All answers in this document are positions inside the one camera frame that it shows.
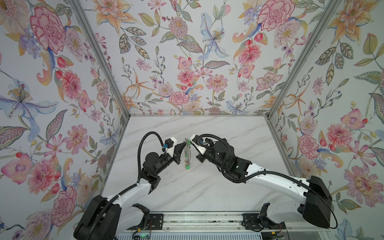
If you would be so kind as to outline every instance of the floral wallpaper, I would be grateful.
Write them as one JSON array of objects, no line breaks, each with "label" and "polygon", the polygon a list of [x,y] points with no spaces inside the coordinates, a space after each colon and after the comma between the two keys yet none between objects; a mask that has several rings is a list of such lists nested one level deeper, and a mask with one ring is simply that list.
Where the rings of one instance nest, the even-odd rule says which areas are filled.
[{"label": "floral wallpaper", "polygon": [[384,238],[383,10],[343,0],[272,118],[297,176],[328,186],[340,240]]},{"label": "floral wallpaper", "polygon": [[82,0],[137,114],[265,114],[325,0]]},{"label": "floral wallpaper", "polygon": [[0,86],[0,239],[70,239],[127,118],[66,0],[0,0]]}]

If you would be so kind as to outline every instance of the white marble surface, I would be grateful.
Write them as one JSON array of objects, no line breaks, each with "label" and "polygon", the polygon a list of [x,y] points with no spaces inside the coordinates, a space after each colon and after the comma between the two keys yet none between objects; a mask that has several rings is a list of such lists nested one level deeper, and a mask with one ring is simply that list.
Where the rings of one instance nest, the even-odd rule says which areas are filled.
[{"label": "white marble surface", "polygon": [[[226,138],[235,155],[270,170],[288,174],[263,117],[131,117],[108,177],[103,196],[120,192],[137,179],[137,148],[144,134],[155,131],[163,141],[179,143],[192,134],[210,133]],[[150,152],[161,153],[156,136],[143,144],[141,162]],[[212,163],[200,163],[192,147],[190,169],[172,163],[160,173],[158,187],[138,202],[151,211],[250,211],[270,199],[280,198],[262,186],[235,184],[225,179]]]}]

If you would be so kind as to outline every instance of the black cable sleeve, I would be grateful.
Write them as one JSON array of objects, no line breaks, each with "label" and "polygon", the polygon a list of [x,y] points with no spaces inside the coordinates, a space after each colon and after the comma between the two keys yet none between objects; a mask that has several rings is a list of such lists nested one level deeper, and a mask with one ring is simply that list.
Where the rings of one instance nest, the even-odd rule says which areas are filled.
[{"label": "black cable sleeve", "polygon": [[141,139],[140,141],[140,144],[139,144],[139,148],[137,150],[137,167],[138,167],[138,176],[137,176],[137,184],[140,183],[140,178],[141,178],[141,160],[140,160],[140,154],[141,154],[141,147],[144,143],[144,140],[151,134],[154,134],[157,136],[157,138],[159,139],[160,143],[161,143],[161,148],[163,148],[164,146],[164,143],[163,143],[163,140],[161,139],[160,135],[157,133],[157,132],[148,132],[147,134],[144,135],[144,137]]}]

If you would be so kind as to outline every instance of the flower stem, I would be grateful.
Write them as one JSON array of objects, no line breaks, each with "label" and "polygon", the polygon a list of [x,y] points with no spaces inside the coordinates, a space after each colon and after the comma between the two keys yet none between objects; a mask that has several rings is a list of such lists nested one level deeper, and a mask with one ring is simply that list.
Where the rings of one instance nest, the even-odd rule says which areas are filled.
[{"label": "flower stem", "polygon": [[340,191],[343,191],[343,190],[348,190],[348,187],[347,186],[342,186],[341,188],[339,189],[336,189],[335,191],[333,191],[331,193],[331,196],[335,195],[336,193],[340,192]]},{"label": "flower stem", "polygon": [[[24,125],[24,127],[26,127],[29,131],[31,131],[31,128],[28,127],[28,125],[24,122],[24,120],[22,119],[21,116],[19,116],[19,120],[20,120],[20,122]],[[37,135],[37,137],[38,137],[40,140],[42,140],[43,142],[48,143],[46,140],[44,140],[42,137],[40,137],[40,135]]]},{"label": "flower stem", "polygon": [[91,156],[92,158],[94,158],[94,156],[92,156],[92,154],[90,154],[90,153],[85,149],[85,147],[83,147],[82,149],[83,149],[83,151],[84,151],[86,154],[88,154],[89,156]]}]

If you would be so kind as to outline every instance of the blue flower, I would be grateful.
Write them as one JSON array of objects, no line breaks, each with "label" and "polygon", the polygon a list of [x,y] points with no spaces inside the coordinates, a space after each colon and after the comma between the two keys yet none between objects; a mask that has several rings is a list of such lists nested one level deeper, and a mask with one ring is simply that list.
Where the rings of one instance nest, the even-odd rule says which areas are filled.
[{"label": "blue flower", "polygon": [[117,137],[118,133],[119,133],[119,129],[117,129],[117,131],[114,134],[112,134],[112,130],[110,128],[108,128],[108,134],[107,134],[108,137],[102,136],[100,138],[100,142],[103,143],[104,145],[108,145],[111,143],[113,145],[117,145],[118,143],[116,141],[116,137]]},{"label": "blue flower", "polygon": [[8,85],[9,92],[12,99],[3,97],[0,94],[0,109],[4,110],[8,118],[14,118],[15,116],[25,117],[30,125],[31,130],[28,134],[28,142],[32,142],[40,133],[40,127],[35,121],[35,117],[38,113],[49,114],[56,109],[58,102],[42,101],[40,103],[30,103],[32,97],[27,85],[17,79],[13,79],[15,85]]},{"label": "blue flower", "polygon": [[219,47],[217,44],[220,42],[221,38],[224,36],[224,28],[222,27],[220,30],[216,29],[211,34],[210,32],[211,25],[212,25],[212,20],[210,16],[207,13],[202,13],[200,31],[203,35],[203,43],[205,43],[207,47],[206,47],[205,54],[198,57],[199,60],[206,60],[211,51],[215,51],[216,54],[221,58],[225,58],[229,56],[229,54],[225,52],[225,49]]}]

